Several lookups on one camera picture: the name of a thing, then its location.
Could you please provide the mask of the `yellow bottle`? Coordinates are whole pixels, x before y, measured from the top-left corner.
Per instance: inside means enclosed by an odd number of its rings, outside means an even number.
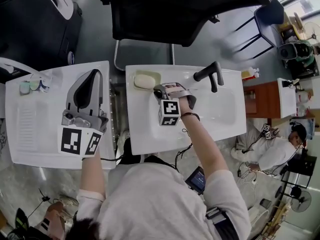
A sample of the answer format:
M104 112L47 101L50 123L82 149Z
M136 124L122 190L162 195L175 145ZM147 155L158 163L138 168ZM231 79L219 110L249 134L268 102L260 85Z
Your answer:
M241 71L242 80L251 78L255 74L255 70L252 67Z

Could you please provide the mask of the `blue toothbrush cup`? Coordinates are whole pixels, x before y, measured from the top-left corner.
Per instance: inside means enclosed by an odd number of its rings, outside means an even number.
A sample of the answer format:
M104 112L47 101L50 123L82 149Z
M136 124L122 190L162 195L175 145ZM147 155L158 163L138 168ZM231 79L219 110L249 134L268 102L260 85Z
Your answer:
M50 82L46 82L44 79L39 80L38 91L48 93L50 90Z

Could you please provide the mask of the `white faucet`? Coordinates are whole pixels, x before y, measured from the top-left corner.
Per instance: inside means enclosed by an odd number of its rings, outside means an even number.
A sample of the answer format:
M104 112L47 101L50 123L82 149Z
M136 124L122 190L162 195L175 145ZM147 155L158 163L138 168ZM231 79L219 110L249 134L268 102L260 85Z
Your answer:
M0 57L0 67L6 69L9 73L12 73L14 71L14 68L17 68L22 71L28 72L30 74L39 75L39 76L41 75L40 72L33 69L32 67L29 67L23 63L20 63L5 57Z

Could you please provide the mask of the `black metal stand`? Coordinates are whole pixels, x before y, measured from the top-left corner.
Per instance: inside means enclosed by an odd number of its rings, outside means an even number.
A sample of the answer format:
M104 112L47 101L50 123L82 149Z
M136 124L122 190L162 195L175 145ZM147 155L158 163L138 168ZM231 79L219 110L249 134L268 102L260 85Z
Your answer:
M310 155L298 155L298 158L292 158L287 165L285 165L282 170L280 171L281 176L281 182L285 184L285 186L290 186L291 189L293 187L299 187L300 189L306 189L311 181L311 177L313 175L316 162L317 162L316 156L310 156ZM306 186L299 185L297 183L293 183L289 181L290 174L297 174L298 176L307 176L308 182ZM285 194L285 190L283 190L283 187L280 186L278 190L275 193L275 198L277 198L280 195L285 195L287 197L291 197L291 194Z

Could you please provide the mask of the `cardboard box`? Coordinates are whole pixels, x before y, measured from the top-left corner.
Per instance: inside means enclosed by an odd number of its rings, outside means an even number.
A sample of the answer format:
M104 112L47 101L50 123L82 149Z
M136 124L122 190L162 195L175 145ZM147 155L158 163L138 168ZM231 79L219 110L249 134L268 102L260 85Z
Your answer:
M280 33L292 30L298 39L303 36L303 27L303 22L296 12L293 13L293 16L288 16L284 13L283 23L276 25L276 28Z

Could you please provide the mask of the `large black printed box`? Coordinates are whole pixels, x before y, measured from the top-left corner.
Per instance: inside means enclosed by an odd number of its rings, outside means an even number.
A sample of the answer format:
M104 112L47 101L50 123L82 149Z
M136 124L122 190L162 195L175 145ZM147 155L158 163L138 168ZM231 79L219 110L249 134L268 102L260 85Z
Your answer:
M82 21L72 0L0 0L0 58L37 71L73 65Z

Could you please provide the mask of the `person's right hand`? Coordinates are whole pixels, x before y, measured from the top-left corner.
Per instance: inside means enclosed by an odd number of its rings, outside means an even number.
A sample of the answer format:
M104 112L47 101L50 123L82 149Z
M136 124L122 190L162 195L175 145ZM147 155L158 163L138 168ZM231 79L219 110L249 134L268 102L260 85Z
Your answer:
M172 85L172 84L168 84L168 85L165 85L165 91L167 94L171 94L171 93L174 93L174 92L184 92L186 91L186 89L181 86L181 85Z

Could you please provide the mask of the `person's black trousers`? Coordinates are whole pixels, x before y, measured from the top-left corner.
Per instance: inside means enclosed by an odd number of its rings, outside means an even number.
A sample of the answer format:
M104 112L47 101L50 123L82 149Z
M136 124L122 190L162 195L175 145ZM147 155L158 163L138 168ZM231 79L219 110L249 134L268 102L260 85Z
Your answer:
M178 170L174 165L169 164L154 154L150 155L133 155L131 147L131 138L127 138L123 144L123 154L119 165L134 165L143 163L154 163L169 166L176 171Z

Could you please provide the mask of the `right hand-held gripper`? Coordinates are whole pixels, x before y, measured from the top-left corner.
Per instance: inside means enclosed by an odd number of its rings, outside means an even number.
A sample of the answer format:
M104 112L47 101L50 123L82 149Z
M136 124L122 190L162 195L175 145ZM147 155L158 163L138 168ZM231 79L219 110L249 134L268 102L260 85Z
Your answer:
M159 104L158 122L160 126L176 126L182 115L180 109L180 98L187 98L188 106L191 110L194 108L197 98L185 87L186 91L172 92L168 94L165 88L166 85L181 84L177 82L162 83L153 88L153 94Z

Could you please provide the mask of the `pale green soap dish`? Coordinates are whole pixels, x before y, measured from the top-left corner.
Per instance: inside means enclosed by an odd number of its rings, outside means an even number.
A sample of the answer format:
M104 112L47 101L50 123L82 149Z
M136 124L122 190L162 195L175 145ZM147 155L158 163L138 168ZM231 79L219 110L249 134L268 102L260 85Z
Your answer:
M160 73L153 72L153 71L146 71L146 70L137 70L135 72L134 78L133 78L133 87L136 88L137 90L152 91L154 89L154 88L153 89L143 89L143 88L136 87L134 84L134 79L135 79L135 76L137 76L137 75L148 75L148 76L153 77L155 79L155 86L159 85L161 83L161 74Z

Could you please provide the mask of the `black handheld screen device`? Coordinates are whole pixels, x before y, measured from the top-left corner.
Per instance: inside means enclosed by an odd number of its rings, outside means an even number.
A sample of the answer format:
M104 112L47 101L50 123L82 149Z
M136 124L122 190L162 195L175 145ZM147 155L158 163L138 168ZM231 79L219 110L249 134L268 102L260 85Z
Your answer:
M198 166L185 180L185 183L190 187L191 190L197 192L198 195L202 195L206 187L206 179L203 168Z

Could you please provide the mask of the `person's right forearm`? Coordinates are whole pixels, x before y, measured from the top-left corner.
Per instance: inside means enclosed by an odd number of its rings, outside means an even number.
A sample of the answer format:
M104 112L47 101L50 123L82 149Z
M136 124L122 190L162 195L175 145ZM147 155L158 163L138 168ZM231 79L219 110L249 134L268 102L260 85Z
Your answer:
M193 112L189 108L186 97L179 99L179 105L181 115L186 112ZM221 151L202 123L195 116L187 116L182 119L182 122L188 131L194 151L203 168L205 178L208 179L216 171L227 170L228 166Z

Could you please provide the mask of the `person's left forearm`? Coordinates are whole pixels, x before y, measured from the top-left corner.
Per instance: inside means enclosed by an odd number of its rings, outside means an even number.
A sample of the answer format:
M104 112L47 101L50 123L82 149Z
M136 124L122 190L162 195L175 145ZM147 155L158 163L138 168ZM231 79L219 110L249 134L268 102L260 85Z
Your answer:
M80 189L106 197L105 176L99 150L96 151L94 157L82 160Z

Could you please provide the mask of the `dark blue chair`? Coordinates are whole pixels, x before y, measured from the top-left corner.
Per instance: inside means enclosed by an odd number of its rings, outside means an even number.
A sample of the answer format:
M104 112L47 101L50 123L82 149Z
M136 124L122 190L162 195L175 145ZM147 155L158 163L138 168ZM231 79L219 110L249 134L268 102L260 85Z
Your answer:
M254 21L258 30L258 34L248 39L249 42L237 50L237 52L243 51L261 38L269 44L269 47L250 59L255 59L273 48L278 48L283 44L283 39L281 34L277 31L276 25L283 24L284 20L285 9L278 0L270 0L269 4L263 5L256 9L253 17L236 28L235 32L239 31L251 21Z

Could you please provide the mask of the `white round bin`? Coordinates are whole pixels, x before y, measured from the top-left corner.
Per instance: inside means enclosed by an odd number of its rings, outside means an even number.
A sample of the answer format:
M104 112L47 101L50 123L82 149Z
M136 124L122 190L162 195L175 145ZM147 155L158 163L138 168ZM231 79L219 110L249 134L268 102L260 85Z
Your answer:
M251 224L251 231L249 234L249 239L252 239L258 234L261 227L266 223L269 218L269 210L260 206L253 206L248 210L249 219Z

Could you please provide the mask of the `person's white shirt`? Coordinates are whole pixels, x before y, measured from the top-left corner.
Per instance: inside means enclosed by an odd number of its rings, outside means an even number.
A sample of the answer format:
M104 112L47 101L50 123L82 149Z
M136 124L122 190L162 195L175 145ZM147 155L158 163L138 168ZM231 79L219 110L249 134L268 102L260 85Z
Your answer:
M157 163L119 165L109 173L109 194L80 190L77 219L99 224L101 240L247 240L251 223L229 170L214 172L203 196L183 176Z

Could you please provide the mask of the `black wrist band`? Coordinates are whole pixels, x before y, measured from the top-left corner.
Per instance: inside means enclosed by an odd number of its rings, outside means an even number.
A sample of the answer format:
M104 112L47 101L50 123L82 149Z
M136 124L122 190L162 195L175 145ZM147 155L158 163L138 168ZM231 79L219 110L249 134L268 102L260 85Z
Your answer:
M180 118L183 120L185 117L188 117L188 116L194 116L198 119L198 121L201 121L199 115L194 112L186 112L186 113L182 114L180 116Z

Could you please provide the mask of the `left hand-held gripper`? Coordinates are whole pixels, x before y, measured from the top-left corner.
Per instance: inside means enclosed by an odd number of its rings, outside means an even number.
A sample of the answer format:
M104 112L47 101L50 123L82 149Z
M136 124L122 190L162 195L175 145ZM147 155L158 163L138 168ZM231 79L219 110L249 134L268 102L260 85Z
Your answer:
M96 154L109 121L107 114L100 110L102 103L102 73L93 69L80 76L67 93L66 110L58 126L59 153L77 157L93 157Z

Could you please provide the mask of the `wooden cabinet with white top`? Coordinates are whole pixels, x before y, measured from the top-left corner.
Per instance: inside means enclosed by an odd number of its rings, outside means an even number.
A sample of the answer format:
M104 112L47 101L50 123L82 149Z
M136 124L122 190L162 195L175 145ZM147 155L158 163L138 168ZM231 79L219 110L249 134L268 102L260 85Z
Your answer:
M247 118L283 119L297 112L298 80L278 78L275 81L245 86L244 102Z

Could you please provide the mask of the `person's white shoe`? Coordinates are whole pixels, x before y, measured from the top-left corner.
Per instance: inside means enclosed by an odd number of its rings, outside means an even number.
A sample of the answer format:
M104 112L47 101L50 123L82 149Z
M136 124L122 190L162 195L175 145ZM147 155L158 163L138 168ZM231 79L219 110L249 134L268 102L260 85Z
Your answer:
M125 130L122 131L117 140L117 151L116 151L116 158L119 158L124 153L124 145L127 139L130 138L130 131Z

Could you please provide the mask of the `white soap bar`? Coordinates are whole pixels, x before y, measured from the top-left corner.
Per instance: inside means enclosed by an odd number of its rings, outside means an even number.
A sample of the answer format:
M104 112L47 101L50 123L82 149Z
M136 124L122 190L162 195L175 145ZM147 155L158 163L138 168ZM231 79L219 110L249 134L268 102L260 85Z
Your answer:
M156 85L156 81L153 77L145 74L138 74L134 78L134 85L137 88L150 90Z

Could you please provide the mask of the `clear round dish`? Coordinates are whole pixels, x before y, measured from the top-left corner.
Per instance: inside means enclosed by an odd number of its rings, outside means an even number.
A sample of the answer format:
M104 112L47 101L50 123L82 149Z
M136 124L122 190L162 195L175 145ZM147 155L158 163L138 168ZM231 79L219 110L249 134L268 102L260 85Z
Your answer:
M28 95L30 92L35 92L40 89L41 81L23 81L19 84L19 94Z

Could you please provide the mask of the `black faucet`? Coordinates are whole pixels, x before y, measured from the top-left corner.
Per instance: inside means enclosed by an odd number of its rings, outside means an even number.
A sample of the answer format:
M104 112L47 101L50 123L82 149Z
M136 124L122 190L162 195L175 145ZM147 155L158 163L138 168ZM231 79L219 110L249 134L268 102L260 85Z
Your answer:
M218 86L224 85L222 68L218 61L214 61L209 66L193 74L193 79L196 82L200 82L206 77L210 80L212 93L216 93L218 91Z

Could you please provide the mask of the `white sink with black faucet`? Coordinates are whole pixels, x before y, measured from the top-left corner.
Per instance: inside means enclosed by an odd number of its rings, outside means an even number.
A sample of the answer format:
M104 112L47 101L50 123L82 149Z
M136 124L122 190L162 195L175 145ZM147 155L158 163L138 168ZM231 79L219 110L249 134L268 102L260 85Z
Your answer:
M159 124L160 106L152 91L134 87L138 71L161 75L161 83L179 83L196 97L193 112L198 114L204 128L215 140L223 140L247 131L246 110L241 72L222 69L223 86L211 91L209 78L193 79L201 66L189 65L128 65L125 69L127 111L131 150L134 155L166 152L186 148L190 138L176 126Z

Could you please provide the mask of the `black office chair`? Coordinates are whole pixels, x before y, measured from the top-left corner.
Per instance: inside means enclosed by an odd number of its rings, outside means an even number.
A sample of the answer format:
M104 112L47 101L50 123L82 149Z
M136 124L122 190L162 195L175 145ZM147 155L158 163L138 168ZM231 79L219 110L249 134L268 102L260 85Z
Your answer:
M121 40L189 47L207 21L239 8L268 5L270 0L101 0L111 7L115 53Z

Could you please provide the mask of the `black floor fan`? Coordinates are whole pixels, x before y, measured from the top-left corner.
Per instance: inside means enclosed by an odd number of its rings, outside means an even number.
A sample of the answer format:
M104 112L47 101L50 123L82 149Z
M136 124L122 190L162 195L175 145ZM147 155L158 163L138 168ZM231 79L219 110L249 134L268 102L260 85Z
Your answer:
M309 192L302 190L298 186L294 186L291 188L290 192L291 209L296 213L302 213L306 211L311 205L312 196Z

